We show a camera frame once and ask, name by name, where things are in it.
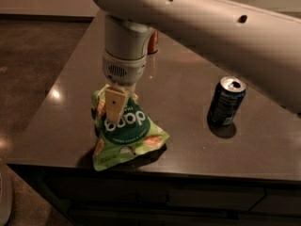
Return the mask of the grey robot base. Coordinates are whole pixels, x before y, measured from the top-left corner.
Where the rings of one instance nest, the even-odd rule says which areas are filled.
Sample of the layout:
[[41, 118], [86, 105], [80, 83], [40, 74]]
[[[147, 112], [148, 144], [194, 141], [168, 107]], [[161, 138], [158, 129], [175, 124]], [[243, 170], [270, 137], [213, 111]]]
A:
[[0, 226], [6, 226], [12, 210], [12, 183], [4, 166], [0, 167]]

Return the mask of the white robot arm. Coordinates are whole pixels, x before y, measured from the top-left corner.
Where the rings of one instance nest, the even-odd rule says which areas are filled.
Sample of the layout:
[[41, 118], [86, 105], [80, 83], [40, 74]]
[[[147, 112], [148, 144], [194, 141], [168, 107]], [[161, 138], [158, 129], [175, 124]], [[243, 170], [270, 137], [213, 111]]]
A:
[[301, 113], [301, 20], [229, 0], [95, 0], [105, 11], [103, 72], [132, 90], [159, 30], [278, 105]]

